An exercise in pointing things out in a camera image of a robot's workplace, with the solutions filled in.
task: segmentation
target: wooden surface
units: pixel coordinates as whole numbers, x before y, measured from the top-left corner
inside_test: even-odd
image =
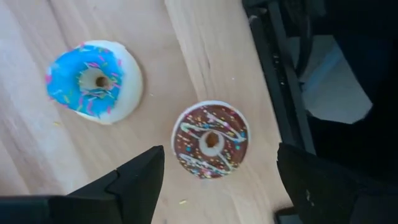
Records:
[[[280,136],[238,0],[0,0],[0,194],[67,194],[154,145],[165,175],[153,223],[272,223],[289,205]],[[44,74],[85,40],[124,44],[144,73],[137,110],[101,126],[48,100]],[[185,171],[170,149],[186,107],[222,100],[251,128],[241,167],[217,180]]]

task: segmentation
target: black object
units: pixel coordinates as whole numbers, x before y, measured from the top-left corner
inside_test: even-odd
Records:
[[[278,169],[305,224],[398,223],[398,188],[281,144]]]
[[[281,3],[268,0],[248,0],[243,3],[267,81],[282,142],[315,153],[302,103],[299,80],[287,44],[280,13]],[[309,34],[310,30],[304,29],[304,32]],[[301,64],[302,66],[306,64],[305,59]]]
[[[0,223],[151,223],[164,174],[155,146],[66,196],[1,197]]]

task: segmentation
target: chocolate frosted donut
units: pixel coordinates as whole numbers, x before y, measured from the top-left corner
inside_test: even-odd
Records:
[[[237,169],[249,144],[243,115],[222,101],[203,101],[175,123],[172,149],[181,165],[199,178],[217,178]]]

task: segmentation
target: white icing drizzle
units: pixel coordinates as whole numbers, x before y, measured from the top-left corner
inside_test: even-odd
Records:
[[[182,153],[180,153],[179,156],[181,157],[181,159],[185,160],[185,162],[187,162],[188,165],[195,166],[195,167],[201,168],[201,169],[211,169],[213,172],[217,171],[220,174],[229,174],[230,173],[230,171],[221,170],[221,169],[219,169],[217,167],[214,167],[214,166],[210,165],[207,162],[202,162],[202,161],[200,161],[200,160],[198,160],[198,159],[196,159],[196,158],[194,158],[192,156],[188,156],[188,155],[185,155],[185,154],[182,154]]]
[[[202,127],[198,127],[198,126],[192,125],[190,123],[185,123],[185,122],[181,123],[181,125],[180,125],[181,130],[184,131],[185,133],[189,134],[190,136],[196,138],[196,139],[200,139],[200,137],[197,136],[196,134],[193,134],[192,132],[190,132],[189,129],[194,129],[196,131],[209,131],[209,130],[212,130],[213,132],[220,133],[223,136],[227,137],[229,140],[234,141],[234,142],[243,142],[243,141],[246,140],[246,138],[242,137],[226,121],[222,121],[222,120],[218,119],[216,116],[214,116],[213,114],[210,114],[210,113],[207,113],[206,116],[207,116],[207,118],[209,118],[209,121],[216,121],[216,122],[222,124],[223,126],[229,127],[229,130],[232,131],[235,134],[236,138],[233,138],[233,137],[231,137],[231,136],[229,136],[229,135],[227,135],[227,134],[225,134],[225,133],[223,133],[221,131],[218,131],[218,130],[215,130],[215,129],[212,129],[212,128],[202,128]],[[218,157],[220,157],[220,159],[228,166],[229,171],[218,169],[217,167],[214,167],[214,166],[208,164],[207,162],[202,162],[202,161],[200,161],[200,160],[198,160],[196,158],[193,158],[192,156],[188,156],[186,154],[180,153],[179,156],[183,160],[185,160],[187,162],[187,164],[189,164],[191,166],[195,166],[195,167],[198,167],[198,168],[201,168],[201,169],[210,168],[213,172],[217,171],[220,174],[229,174],[232,170],[234,170],[233,166],[225,159],[225,157],[223,155],[221,155],[221,153],[218,154]]]
[[[235,129],[233,129],[226,121],[222,121],[222,120],[218,119],[216,116],[214,116],[214,115],[212,115],[212,114],[209,114],[209,113],[207,113],[207,118],[209,118],[210,120],[217,121],[218,123],[222,124],[223,126],[226,126],[226,127],[228,126],[228,127],[229,127],[229,130],[232,131],[232,132],[235,134],[235,136],[237,136],[237,137],[236,137],[236,138],[233,138],[233,137],[231,137],[231,136],[229,136],[229,135],[227,135],[227,134],[225,134],[225,133],[223,133],[223,132],[221,132],[221,131],[217,131],[217,130],[212,129],[212,128],[202,128],[202,127],[198,127],[198,126],[192,125],[192,124],[190,124],[190,123],[185,123],[185,122],[182,122],[182,123],[181,123],[180,128],[181,128],[182,131],[188,133],[189,135],[191,135],[192,137],[197,138],[197,139],[200,139],[200,137],[197,136],[196,134],[191,133],[191,132],[189,131],[189,129],[194,129],[194,130],[196,130],[196,131],[208,131],[208,130],[212,130],[213,132],[215,132],[215,133],[220,133],[220,134],[222,134],[223,136],[227,137],[229,140],[234,141],[234,142],[235,142],[235,141],[236,141],[236,142],[243,142],[243,141],[246,140],[246,138],[242,137],[242,136],[241,136]]]

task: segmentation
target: donut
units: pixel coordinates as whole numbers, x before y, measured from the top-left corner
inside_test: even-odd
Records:
[[[248,122],[237,109],[222,101],[203,101],[178,117],[171,145],[183,168],[213,179],[239,167],[249,140]]]
[[[47,93],[88,120],[112,124],[139,104],[142,75],[126,48],[107,40],[87,41],[61,55],[45,75]]]

